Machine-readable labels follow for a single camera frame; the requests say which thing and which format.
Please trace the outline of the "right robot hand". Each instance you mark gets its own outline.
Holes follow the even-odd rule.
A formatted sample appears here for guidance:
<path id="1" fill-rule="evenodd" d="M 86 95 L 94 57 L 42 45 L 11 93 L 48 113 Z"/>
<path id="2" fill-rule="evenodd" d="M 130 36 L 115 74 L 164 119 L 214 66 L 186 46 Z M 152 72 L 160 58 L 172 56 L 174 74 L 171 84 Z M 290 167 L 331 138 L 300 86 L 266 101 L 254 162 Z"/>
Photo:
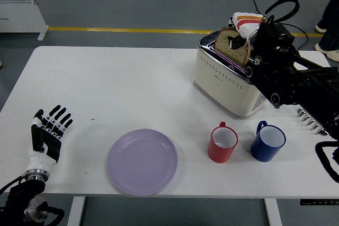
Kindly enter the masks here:
<path id="1" fill-rule="evenodd" d="M 255 13 L 235 12 L 230 18 L 230 23 L 235 27 L 239 35 L 229 37 L 228 43 L 232 50 L 241 48 L 247 42 L 254 49 L 254 39 L 262 22 L 263 15 Z"/>

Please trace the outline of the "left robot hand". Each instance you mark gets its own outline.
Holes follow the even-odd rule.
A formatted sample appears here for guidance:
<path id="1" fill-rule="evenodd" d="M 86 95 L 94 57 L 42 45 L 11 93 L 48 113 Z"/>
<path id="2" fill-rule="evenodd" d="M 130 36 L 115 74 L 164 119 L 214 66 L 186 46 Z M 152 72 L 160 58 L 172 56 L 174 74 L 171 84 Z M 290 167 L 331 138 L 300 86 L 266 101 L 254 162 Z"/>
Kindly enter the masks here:
<path id="1" fill-rule="evenodd" d="M 40 109 L 31 124 L 32 149 L 27 170 L 50 172 L 60 157 L 61 139 L 72 124 L 71 114 L 61 105 L 45 113 Z"/>

